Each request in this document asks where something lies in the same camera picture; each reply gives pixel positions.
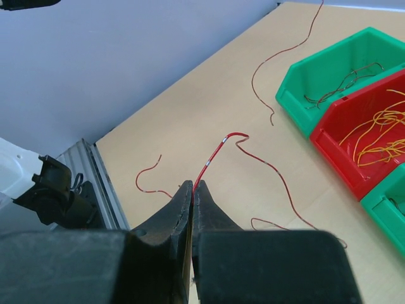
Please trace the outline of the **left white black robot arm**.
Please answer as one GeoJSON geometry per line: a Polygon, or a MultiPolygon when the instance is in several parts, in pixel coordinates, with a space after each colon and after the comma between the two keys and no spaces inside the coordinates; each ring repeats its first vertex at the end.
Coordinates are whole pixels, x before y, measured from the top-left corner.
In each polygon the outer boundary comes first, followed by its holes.
{"type": "Polygon", "coordinates": [[[96,192],[82,172],[76,175],[49,155],[1,139],[1,194],[33,211],[44,225],[102,229],[96,192]]]}

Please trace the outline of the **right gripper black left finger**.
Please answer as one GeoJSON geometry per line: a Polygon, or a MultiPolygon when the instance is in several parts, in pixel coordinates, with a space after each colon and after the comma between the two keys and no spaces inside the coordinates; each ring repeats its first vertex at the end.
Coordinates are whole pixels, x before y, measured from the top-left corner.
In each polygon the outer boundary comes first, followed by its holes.
{"type": "Polygon", "coordinates": [[[1,235],[2,303],[187,303],[192,182],[131,231],[1,235]]]}

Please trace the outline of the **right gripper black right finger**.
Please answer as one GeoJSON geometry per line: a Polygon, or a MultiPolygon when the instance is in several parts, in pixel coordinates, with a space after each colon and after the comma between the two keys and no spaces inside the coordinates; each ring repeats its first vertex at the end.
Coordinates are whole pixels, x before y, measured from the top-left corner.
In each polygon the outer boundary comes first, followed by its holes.
{"type": "Polygon", "coordinates": [[[346,251],[327,231],[240,228],[204,181],[194,191],[192,265],[201,303],[361,303],[346,251]]]}

